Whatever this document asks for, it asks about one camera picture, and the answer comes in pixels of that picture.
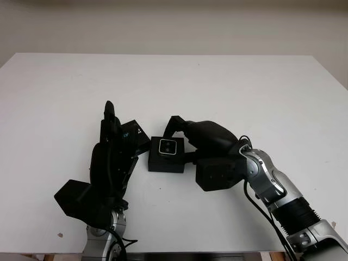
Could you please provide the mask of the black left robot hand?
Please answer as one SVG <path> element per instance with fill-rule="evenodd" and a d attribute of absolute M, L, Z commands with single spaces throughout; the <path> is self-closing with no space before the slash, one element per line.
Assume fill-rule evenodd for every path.
<path fill-rule="evenodd" d="M 128 202 L 123 197 L 138 161 L 137 149 L 136 129 L 125 129 L 115 115 L 113 103 L 106 101 L 100 141 L 91 156 L 90 183 L 103 204 L 112 209 L 128 209 Z"/>

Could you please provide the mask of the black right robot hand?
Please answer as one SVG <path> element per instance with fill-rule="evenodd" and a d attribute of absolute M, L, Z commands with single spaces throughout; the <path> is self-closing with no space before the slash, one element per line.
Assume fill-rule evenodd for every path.
<path fill-rule="evenodd" d="M 183 132 L 189 144 L 196 148 L 185 153 L 184 163 L 194 163 L 203 158 L 220 158 L 233 155 L 241 144 L 232 132 L 213 121 L 186 121 L 180 116 L 172 116 L 167 124 L 164 137 L 170 138 L 176 132 Z"/>

